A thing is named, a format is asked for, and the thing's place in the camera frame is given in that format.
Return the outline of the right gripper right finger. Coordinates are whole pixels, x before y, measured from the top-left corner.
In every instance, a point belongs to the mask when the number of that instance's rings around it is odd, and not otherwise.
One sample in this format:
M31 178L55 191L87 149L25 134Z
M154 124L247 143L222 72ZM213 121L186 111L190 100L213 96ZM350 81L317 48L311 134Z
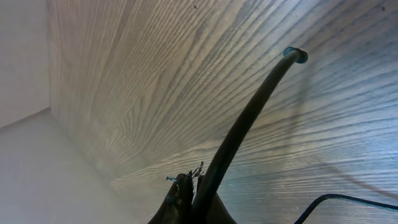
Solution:
M199 224L236 224L236 221L227 211L220 196L215 193L213 199L208 206L208 213L204 217L199 216L197 223Z

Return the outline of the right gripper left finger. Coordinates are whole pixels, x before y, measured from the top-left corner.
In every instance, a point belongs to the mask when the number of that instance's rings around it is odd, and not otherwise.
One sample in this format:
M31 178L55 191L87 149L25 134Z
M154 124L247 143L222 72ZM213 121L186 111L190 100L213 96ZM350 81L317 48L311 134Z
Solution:
M148 224L186 224L192 219L193 180L187 174L176 178L167 177L173 182L160 208Z

